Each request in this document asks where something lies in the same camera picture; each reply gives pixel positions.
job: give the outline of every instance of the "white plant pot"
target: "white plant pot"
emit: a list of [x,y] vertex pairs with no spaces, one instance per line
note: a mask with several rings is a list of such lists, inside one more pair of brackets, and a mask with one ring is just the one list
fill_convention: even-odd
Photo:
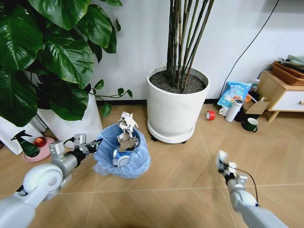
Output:
[[181,143],[194,133],[195,123],[210,88],[210,80],[201,72],[191,69],[190,73],[206,86],[193,94],[174,94],[157,88],[150,82],[154,74],[166,70],[160,67],[147,76],[148,83],[148,129],[158,140],[165,143]]
[[[103,129],[95,97],[91,94],[82,120],[63,120],[52,110],[38,109],[37,113],[54,135],[63,142],[75,134],[86,134],[86,141],[90,142],[95,140]],[[74,143],[67,142],[65,146],[73,148]]]

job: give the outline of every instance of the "white drawer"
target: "white drawer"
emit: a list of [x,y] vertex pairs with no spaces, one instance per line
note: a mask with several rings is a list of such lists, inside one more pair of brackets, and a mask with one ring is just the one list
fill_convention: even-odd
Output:
[[286,91],[271,110],[303,111],[304,91]]

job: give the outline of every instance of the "plant pot rim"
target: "plant pot rim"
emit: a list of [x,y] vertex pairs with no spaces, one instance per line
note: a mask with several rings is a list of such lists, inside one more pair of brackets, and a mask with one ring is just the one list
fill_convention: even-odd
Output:
[[153,84],[150,82],[150,77],[152,77],[152,76],[154,75],[154,74],[152,75],[153,71],[155,71],[155,70],[157,70],[157,69],[162,69],[162,68],[165,70],[165,69],[166,69],[166,66],[159,67],[159,68],[156,68],[156,69],[150,71],[149,74],[147,75],[147,82],[148,82],[148,84],[149,84],[152,88],[154,88],[154,89],[156,89],[156,90],[158,90],[158,91],[160,91],[160,92],[162,92],[162,93],[164,93],[164,94],[174,95],[174,96],[195,95],[195,94],[201,93],[201,92],[204,91],[207,87],[210,86],[210,80],[209,80],[209,78],[208,78],[204,73],[202,73],[202,72],[200,72],[200,71],[198,71],[198,70],[196,70],[196,69],[194,69],[194,68],[191,68],[192,70],[195,70],[195,71],[201,73],[202,75],[204,75],[204,77],[206,77],[207,80],[208,80],[208,85],[206,85],[206,87],[205,87],[203,90],[200,90],[200,91],[198,91],[198,92],[191,93],[191,94],[176,94],[176,93],[167,92],[167,91],[165,91],[165,90],[162,90],[162,89],[156,87],[155,85],[153,85]]

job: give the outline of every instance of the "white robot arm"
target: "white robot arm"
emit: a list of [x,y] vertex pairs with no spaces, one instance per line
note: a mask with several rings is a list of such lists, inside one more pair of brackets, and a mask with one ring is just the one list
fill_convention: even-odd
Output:
[[52,161],[32,168],[23,185],[10,197],[0,201],[0,227],[26,228],[34,219],[37,206],[56,196],[71,180],[72,170],[90,153],[97,150],[102,140],[86,143],[85,134],[74,136],[73,151],[65,152],[62,142],[49,145]]
[[237,165],[225,163],[226,153],[219,151],[216,166],[223,174],[230,192],[233,209],[242,215],[249,228],[287,228],[287,226],[271,211],[260,207],[256,199],[245,190],[247,176],[236,174]]

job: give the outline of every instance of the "tape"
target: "tape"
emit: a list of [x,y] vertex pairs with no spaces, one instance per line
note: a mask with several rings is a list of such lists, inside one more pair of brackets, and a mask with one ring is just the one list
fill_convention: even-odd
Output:
[[214,120],[215,119],[215,112],[212,110],[209,110],[206,112],[206,119],[207,120]]

